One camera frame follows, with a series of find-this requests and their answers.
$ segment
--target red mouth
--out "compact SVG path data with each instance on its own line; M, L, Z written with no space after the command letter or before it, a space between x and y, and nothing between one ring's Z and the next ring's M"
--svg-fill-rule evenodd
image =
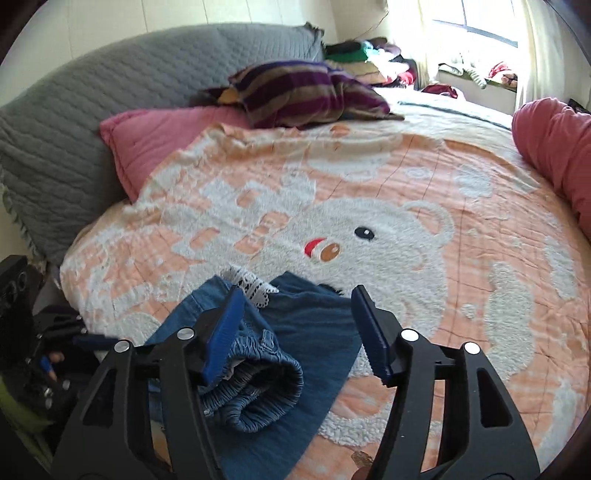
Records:
M312 251L314 250L314 247L316 247L316 245L318 245L320 242L323 242L324 240L326 240L326 237L314 238L313 240L309 241L304 247L304 253L308 255L308 257L312 258Z

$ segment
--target bear eye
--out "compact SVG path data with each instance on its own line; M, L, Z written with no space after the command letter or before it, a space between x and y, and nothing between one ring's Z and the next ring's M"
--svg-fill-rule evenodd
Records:
M355 229L355 235L369 242L375 238L375 234L366 226L358 226Z

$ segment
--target gray quilted blanket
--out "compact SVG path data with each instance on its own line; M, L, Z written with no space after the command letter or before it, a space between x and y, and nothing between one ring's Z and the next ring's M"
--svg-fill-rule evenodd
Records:
M142 35L96 50L0 108L4 203L30 246L60 265L86 225L125 198L99 123L138 108L189 106L201 89L264 60L322 58L309 25L218 24Z

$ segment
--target orange and white blanket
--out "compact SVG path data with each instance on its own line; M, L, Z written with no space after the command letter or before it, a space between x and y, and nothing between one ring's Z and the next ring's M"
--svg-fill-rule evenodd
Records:
M61 267L68 301L90 331L140 344L228 264L345 294L363 283L433 342L480 344L546 466L588 406L591 247L508 131L413 112L308 131L209 128L134 205L79 236ZM352 451L376 453L392 395L362 351L291 480L350 478Z

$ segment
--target white curtain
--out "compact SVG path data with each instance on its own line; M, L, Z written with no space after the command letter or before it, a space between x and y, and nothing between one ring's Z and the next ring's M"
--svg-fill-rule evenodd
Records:
M517 105L545 97L589 103L591 67L574 35L544 0L514 0L519 28Z
M432 54L434 42L432 0L387 0L389 15L386 17L389 37L402 50L402 55L417 62L418 82L427 86L437 74L438 60Z

